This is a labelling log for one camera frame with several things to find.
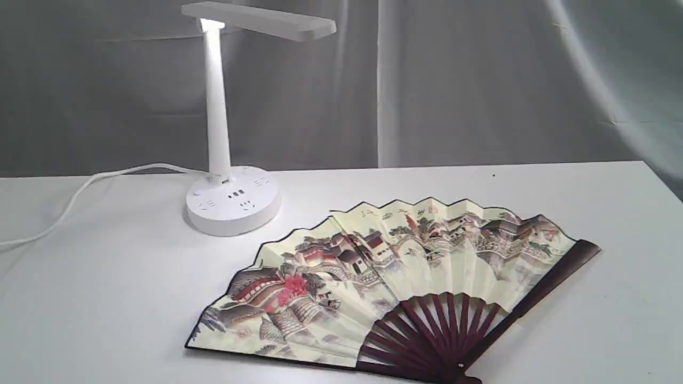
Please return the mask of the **white desk lamp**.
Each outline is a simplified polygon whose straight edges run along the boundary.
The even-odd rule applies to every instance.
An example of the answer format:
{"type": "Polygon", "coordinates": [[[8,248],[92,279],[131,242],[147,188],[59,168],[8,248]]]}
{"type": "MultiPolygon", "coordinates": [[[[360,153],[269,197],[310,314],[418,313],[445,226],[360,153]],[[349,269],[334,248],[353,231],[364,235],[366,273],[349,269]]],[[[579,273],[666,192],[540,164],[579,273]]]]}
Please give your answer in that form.
{"type": "Polygon", "coordinates": [[[294,42],[316,41],[337,31],[334,20],[232,3],[196,2],[181,14],[197,19],[203,34],[207,91],[208,174],[186,194],[186,215],[201,233],[232,237],[271,221],[280,189],[265,170],[232,164],[220,34],[227,27],[294,42]]]}

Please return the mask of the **painted paper folding fan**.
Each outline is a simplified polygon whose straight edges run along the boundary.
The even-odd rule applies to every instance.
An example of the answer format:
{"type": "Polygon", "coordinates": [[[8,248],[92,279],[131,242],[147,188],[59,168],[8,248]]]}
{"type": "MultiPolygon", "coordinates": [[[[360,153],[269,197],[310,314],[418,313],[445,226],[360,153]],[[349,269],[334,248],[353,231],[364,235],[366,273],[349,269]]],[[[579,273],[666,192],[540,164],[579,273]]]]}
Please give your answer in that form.
{"type": "Polygon", "coordinates": [[[479,383],[468,369],[600,251],[469,199],[361,202],[261,244],[185,348],[479,383]]]}

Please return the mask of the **grey backdrop curtain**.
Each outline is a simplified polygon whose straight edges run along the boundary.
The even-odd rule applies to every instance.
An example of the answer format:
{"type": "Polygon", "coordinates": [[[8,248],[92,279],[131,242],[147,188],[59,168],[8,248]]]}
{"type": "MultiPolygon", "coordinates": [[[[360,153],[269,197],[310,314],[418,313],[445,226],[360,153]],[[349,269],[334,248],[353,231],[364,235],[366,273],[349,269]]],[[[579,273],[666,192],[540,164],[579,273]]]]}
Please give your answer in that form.
{"type": "MultiPolygon", "coordinates": [[[[208,168],[183,1],[2,1],[2,177],[208,168]]],[[[681,1],[244,1],[336,22],[220,34],[230,151],[266,170],[642,160],[681,197],[681,1]]]]}

